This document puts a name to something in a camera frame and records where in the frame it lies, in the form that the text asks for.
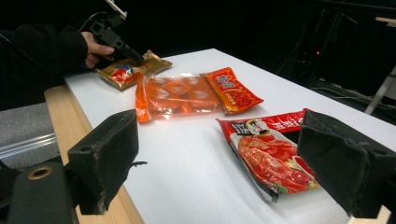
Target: food packet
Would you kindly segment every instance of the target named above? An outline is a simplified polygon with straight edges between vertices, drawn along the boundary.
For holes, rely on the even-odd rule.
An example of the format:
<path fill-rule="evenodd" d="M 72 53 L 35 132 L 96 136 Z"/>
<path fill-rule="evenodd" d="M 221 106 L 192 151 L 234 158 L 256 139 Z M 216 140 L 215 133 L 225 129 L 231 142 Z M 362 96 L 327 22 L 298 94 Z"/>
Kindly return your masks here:
<path fill-rule="evenodd" d="M 149 77 L 172 66 L 171 62 L 161 59 L 151 50 L 143 55 L 143 59 L 140 65 L 133 64 L 130 59 L 117 60 L 108 67 L 96 71 L 105 82 L 122 91 L 136 84 L 137 73 Z"/>
<path fill-rule="evenodd" d="M 307 110 L 255 119 L 217 119 L 233 153 L 267 201 L 276 203 L 281 194 L 320 187 L 297 154 L 300 123 Z"/>
<path fill-rule="evenodd" d="M 137 74 L 137 120 L 170 119 L 223 111 L 242 113 L 263 99 L 242 85 L 229 67 L 199 76 L 145 77 Z"/>

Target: cable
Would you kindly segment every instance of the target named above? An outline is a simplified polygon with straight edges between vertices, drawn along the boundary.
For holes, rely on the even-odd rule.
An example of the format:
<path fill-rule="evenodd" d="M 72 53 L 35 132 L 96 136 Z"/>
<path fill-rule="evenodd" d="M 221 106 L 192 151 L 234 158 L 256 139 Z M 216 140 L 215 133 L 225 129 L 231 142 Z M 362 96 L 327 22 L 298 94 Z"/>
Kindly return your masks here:
<path fill-rule="evenodd" d="M 293 50 L 290 52 L 288 58 L 286 58 L 285 62 L 283 62 L 282 65 L 279 67 L 279 69 L 275 72 L 276 75 L 278 75 L 278 73 L 280 71 L 282 71 L 282 69 L 285 67 L 286 63 L 291 59 L 291 56 L 293 55 L 294 51 L 297 50 L 297 48 L 300 46 L 300 44 L 303 40 L 304 31 L 305 31 L 305 12 L 306 12 L 306 7 L 304 7 L 304 10 L 303 10 L 303 27 L 302 27 L 302 31 L 300 32 L 298 41 L 297 41 L 296 45 L 294 46 Z"/>
<path fill-rule="evenodd" d="M 96 12 L 96 13 L 92 14 L 87 20 L 85 20 L 84 23 L 82 23 L 82 25 L 79 27 L 78 30 L 80 32 L 82 32 L 89 21 L 95 21 L 93 18 L 98 15 L 101 15 L 101 14 L 105 14 L 107 17 L 109 17 L 109 14 L 105 11 Z"/>
<path fill-rule="evenodd" d="M 373 98 L 373 96 L 362 96 L 362 97 L 359 97 L 359 96 L 356 96 L 356 97 L 347 96 L 347 95 L 344 95 L 344 94 L 342 94 L 342 93 L 340 93 L 338 91 L 334 91 L 334 90 L 328 89 L 328 88 L 311 88 L 311 89 L 312 90 L 330 91 L 330 92 L 333 92 L 333 93 L 336 93 L 336 94 L 340 95 L 340 97 L 333 97 L 333 96 L 329 97 L 329 98 L 332 98 L 332 99 L 351 99 L 351 100 L 355 100 L 355 101 L 357 101 L 359 103 L 363 103 L 365 105 L 370 104 L 370 101 Z M 383 105 L 382 104 L 382 105 L 378 105 L 378 107 L 380 109 L 384 109 L 384 110 L 394 110 L 394 109 L 396 109 L 396 106 L 393 106 L 393 105 Z"/>

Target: white table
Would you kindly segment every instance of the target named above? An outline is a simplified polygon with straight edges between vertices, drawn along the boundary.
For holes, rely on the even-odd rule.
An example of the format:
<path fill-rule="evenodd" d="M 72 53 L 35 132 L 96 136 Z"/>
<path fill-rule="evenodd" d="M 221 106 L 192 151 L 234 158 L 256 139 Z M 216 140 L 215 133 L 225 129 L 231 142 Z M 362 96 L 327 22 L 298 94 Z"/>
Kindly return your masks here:
<path fill-rule="evenodd" d="M 139 154 L 124 186 L 148 224 L 163 223 L 348 223 L 350 217 L 324 189 L 263 200 L 227 145 L 219 119 L 277 115 L 303 108 L 340 119 L 396 149 L 396 126 L 305 89 L 216 49 L 165 58 L 173 66 L 159 76 L 200 74 L 230 66 L 264 102 L 248 112 L 154 120 L 139 124 Z M 65 78 L 92 127 L 134 108 L 135 87 L 118 91 L 92 72 Z"/>

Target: plastic wrapper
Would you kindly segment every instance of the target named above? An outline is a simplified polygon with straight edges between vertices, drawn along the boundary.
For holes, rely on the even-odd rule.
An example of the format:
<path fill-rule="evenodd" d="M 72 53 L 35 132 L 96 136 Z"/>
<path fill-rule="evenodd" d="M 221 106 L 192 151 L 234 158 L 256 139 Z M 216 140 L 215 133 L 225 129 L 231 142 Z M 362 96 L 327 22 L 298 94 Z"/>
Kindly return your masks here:
<path fill-rule="evenodd" d="M 281 194 L 320 187 L 297 154 L 305 111 L 255 119 L 217 119 L 233 153 L 267 201 L 275 203 Z"/>
<path fill-rule="evenodd" d="M 220 111 L 231 115 L 261 102 L 263 99 L 242 85 L 229 67 L 196 76 L 137 75 L 135 106 L 139 122 Z"/>
<path fill-rule="evenodd" d="M 130 59 L 122 59 L 96 71 L 105 82 L 122 91 L 136 84 L 136 74 L 141 73 L 150 77 L 172 66 L 171 62 L 161 59 L 151 50 L 143 55 L 143 59 L 138 66 Z"/>

